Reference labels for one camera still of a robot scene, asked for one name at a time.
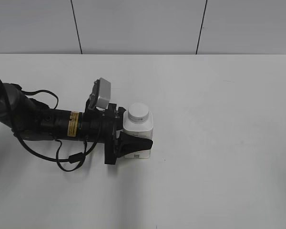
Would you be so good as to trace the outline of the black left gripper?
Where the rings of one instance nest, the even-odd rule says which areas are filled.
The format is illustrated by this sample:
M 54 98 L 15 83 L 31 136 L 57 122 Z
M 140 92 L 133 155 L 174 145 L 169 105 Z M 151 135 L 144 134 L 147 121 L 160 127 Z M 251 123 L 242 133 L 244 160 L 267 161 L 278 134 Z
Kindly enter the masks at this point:
M 85 151 L 87 156 L 98 143 L 104 144 L 104 163 L 116 164 L 117 158 L 147 159 L 151 155 L 153 141 L 148 138 L 140 138 L 126 133 L 120 133 L 117 139 L 117 131 L 122 129 L 123 115 L 126 109 L 117 107 L 117 104 L 109 103 L 108 108 L 100 110 L 86 109 L 84 120 L 89 122 L 89 129 L 85 135 L 86 142 L 92 142 L 92 146 Z

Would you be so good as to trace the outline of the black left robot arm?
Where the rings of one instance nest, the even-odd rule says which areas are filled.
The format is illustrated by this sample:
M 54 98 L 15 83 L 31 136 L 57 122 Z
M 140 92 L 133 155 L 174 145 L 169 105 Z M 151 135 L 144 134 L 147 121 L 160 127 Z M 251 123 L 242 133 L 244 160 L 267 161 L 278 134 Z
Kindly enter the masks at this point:
M 81 167 L 97 144 L 104 144 L 105 164 L 114 165 L 120 157 L 149 150 L 153 141 L 126 133 L 123 120 L 126 110 L 110 103 L 111 84 L 100 78 L 94 82 L 83 112 L 50 108 L 14 83 L 0 80 L 0 122 L 8 126 L 19 143 L 43 160 L 76 164 Z M 48 157 L 32 150 L 27 141 L 81 141 L 82 152 L 68 158 Z

